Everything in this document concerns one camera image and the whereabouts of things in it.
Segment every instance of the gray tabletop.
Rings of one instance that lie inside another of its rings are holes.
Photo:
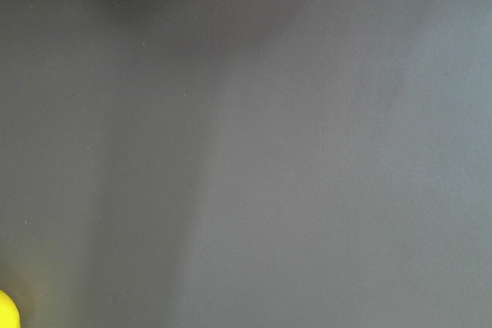
[[[23,327],[492,326],[492,0],[0,0]]]

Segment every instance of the yellow object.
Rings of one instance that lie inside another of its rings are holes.
[[[20,328],[17,306],[7,293],[0,290],[0,328]]]

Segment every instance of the yellow ball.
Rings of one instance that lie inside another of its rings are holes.
[[[21,319],[14,301],[0,290],[0,328],[20,328]]]

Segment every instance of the gray surface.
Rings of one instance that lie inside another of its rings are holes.
[[[492,0],[0,7],[24,326],[492,326]]]

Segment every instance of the rounded yellow edge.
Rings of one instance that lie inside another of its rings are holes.
[[[20,328],[17,306],[7,293],[0,290],[0,328]]]

